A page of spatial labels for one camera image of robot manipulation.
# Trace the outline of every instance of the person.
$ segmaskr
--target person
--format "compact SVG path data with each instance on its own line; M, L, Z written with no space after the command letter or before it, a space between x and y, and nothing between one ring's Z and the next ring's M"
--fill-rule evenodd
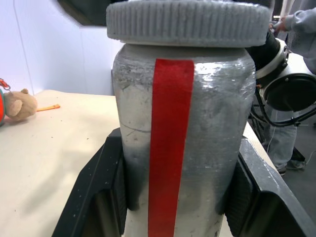
M270 22L269 23L269 29L270 29L270 31L272 31L272 33L274 33L275 32L275 30L274 30L274 28L273 28L273 22Z
M308 69L316 74L316 0L295 0L290 14L281 19L277 32L285 32L278 38L285 40L288 48L304 57ZM297 113L267 109L271 120L286 120ZM291 160L296 140L297 127L266 126L265 142L267 153L281 175L286 172L287 163ZM305 163L291 161L295 168L304 168Z

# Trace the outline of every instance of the table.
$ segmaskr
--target table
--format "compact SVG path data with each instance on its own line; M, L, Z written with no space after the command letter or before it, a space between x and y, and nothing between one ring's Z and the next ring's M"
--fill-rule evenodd
M119 127L114 96L46 90L38 112L0 127L0 236L50 237L86 163ZM244 136L274 167L247 124ZM224 222L220 237L231 237Z

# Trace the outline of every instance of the teddy bear ear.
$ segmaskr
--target teddy bear ear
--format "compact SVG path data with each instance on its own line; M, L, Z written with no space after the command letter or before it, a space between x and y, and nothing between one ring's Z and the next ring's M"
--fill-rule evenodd
M6 115L8 115L9 117L16 116L20 112L22 104L23 102L21 100L14 101L6 110Z
M24 94L28 94L29 90L24 88L23 90L21 90L21 92L24 93Z

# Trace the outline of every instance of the hand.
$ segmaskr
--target hand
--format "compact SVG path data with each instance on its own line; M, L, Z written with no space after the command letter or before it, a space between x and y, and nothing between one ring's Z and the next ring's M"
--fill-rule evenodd
M285 27L285 17L282 17L281 18L281 22L279 22L279 25L277 26L276 28L276 32L280 32L280 31L288 31Z

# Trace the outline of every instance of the red tape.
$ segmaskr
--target red tape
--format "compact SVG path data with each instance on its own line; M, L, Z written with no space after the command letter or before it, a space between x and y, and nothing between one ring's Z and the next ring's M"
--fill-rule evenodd
M157 59L153 84L148 237L173 237L194 63Z

